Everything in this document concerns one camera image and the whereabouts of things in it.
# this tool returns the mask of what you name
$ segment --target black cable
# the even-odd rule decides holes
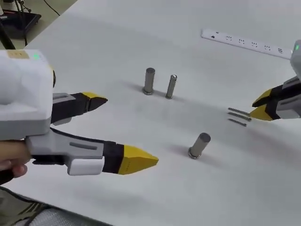
[[[48,5],[49,8],[51,8],[56,14],[60,16],[60,14],[54,8],[52,8],[51,5],[49,5],[48,2],[46,2],[46,0],[44,0],[44,2],[46,3],[46,5]]]
[[[13,42],[9,38],[8,34],[6,33],[4,26],[0,19],[0,41],[5,49],[16,49]]]
[[[25,3],[24,3],[24,1],[23,0],[18,0],[19,1],[19,3],[20,3],[20,5],[21,6],[23,6],[24,7],[24,9],[26,9],[29,13],[31,13],[32,12],[32,10],[30,9],[30,8],[28,8],[28,7],[26,7],[25,6]]]
[[[23,38],[24,38],[25,46],[27,46],[28,42],[27,42],[26,30],[25,30],[24,10],[23,10],[22,4],[20,4],[20,6],[21,6],[21,10],[20,10],[18,2],[17,2],[17,0],[15,0],[15,4],[16,4],[17,10],[18,10],[18,15],[19,15],[20,21],[21,21],[21,26],[22,26]]]

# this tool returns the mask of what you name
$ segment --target metal peg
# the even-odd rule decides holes
[[[145,82],[144,82],[144,87],[142,89],[145,95],[151,95],[154,92],[153,86],[154,86],[155,72],[156,72],[155,69],[151,67],[146,69]]]
[[[232,115],[232,116],[235,116],[235,117],[238,117],[240,119],[244,119],[244,120],[247,120],[247,121],[251,121],[252,119],[249,118],[249,117],[245,117],[243,115],[240,115],[240,114],[236,114],[236,113],[233,113],[233,112],[228,112],[229,115]]]
[[[246,127],[247,126],[247,124],[245,124],[245,123],[242,123],[242,122],[240,122],[240,121],[237,121],[237,120],[234,120],[234,119],[228,119],[229,121],[231,121],[231,122],[234,122],[234,123],[236,123],[236,124],[238,124],[238,125],[241,125],[241,126],[244,126],[244,127]]]
[[[201,156],[207,144],[210,142],[210,140],[211,137],[209,134],[201,133],[197,138],[196,142],[194,143],[194,145],[191,148],[189,148],[188,150],[189,157],[192,159],[198,159]]]
[[[175,83],[177,82],[177,78],[178,77],[175,74],[172,74],[170,76],[169,85],[168,85],[168,88],[167,88],[167,92],[165,94],[165,97],[167,99],[173,98],[173,92],[174,92]]]

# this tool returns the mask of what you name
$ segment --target electrical outlet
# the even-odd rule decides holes
[[[245,44],[245,40],[243,40],[243,39],[238,39],[238,43],[244,45],[244,44]]]
[[[231,36],[229,36],[229,35],[226,35],[226,40],[228,40],[228,41],[232,41],[232,37],[231,37]]]
[[[258,48],[258,44],[254,41],[251,42],[251,46],[254,47],[254,48]]]
[[[267,46],[267,45],[264,45],[264,49],[265,49],[266,51],[271,51],[271,47],[270,47],[270,46]]]
[[[214,41],[230,44],[232,46],[242,47],[256,52],[265,53],[276,57],[281,57],[284,59],[290,59],[292,55],[292,51],[287,48],[272,46],[268,43],[246,39],[235,35],[230,35],[227,33],[217,32],[209,29],[203,29],[201,33],[201,37],[204,39],[214,40]]]

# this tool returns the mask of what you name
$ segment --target gray fabric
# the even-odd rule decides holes
[[[15,226],[24,226],[27,220],[15,224]],[[42,211],[30,223],[30,226],[107,226],[101,222],[84,218],[69,212],[57,209],[48,209]]]
[[[45,206],[0,187],[0,226],[12,226],[19,220],[35,215]]]

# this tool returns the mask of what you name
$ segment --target white table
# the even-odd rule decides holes
[[[28,48],[55,68],[55,91],[109,101],[59,129],[138,146],[159,163],[87,177],[29,165],[7,187],[115,226],[300,225],[301,121],[227,120],[228,107],[250,111],[293,77],[289,61],[200,38],[211,28],[292,48],[300,9],[295,0],[79,0]],[[147,67],[157,71],[153,96],[140,91]],[[201,132],[212,141],[196,161],[187,150]]]

